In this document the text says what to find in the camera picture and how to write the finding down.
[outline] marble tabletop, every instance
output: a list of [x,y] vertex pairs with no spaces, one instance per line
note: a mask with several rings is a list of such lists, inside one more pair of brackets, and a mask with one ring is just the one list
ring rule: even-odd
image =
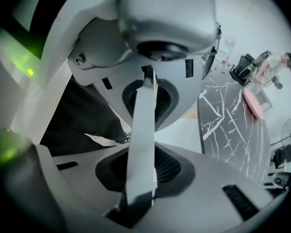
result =
[[257,120],[243,98],[243,87],[228,75],[210,73],[198,100],[202,150],[264,184],[270,141],[264,120]]

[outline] red object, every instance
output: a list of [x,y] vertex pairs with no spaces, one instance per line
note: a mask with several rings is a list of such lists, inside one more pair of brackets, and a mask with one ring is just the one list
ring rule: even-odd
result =
[[257,99],[257,97],[248,89],[245,88],[243,90],[243,96],[246,100],[248,107],[250,108],[252,114],[257,118],[264,120],[264,114],[262,111],[262,107]]

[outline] black rectangular slot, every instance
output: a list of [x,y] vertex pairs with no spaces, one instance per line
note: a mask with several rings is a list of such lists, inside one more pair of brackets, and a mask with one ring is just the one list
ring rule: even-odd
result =
[[245,194],[243,194],[241,190],[238,189],[237,186],[227,185],[222,189],[244,221],[248,220],[259,212],[259,210],[251,203]]
[[70,162],[67,162],[67,163],[58,164],[56,166],[57,166],[58,170],[64,170],[64,169],[68,169],[68,168],[71,168],[71,167],[74,167],[74,166],[77,166],[77,165],[79,165],[77,162],[70,161]]
[[185,60],[185,73],[187,78],[193,77],[193,60]]
[[102,82],[105,85],[105,87],[106,87],[107,90],[112,90],[112,86],[111,86],[110,81],[109,81],[108,78],[102,79]]

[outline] screw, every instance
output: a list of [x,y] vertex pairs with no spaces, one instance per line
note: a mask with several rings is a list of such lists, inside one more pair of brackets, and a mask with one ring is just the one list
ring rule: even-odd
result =
[[79,53],[77,54],[75,57],[74,57],[74,63],[81,66],[85,63],[85,56],[84,54],[82,53]]

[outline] black pants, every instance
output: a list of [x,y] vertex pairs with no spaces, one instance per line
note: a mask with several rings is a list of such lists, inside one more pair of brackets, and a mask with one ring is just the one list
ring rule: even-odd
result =
[[48,147],[52,156],[106,148],[84,133],[116,142],[126,138],[120,119],[95,87],[81,86],[71,77],[41,145]]

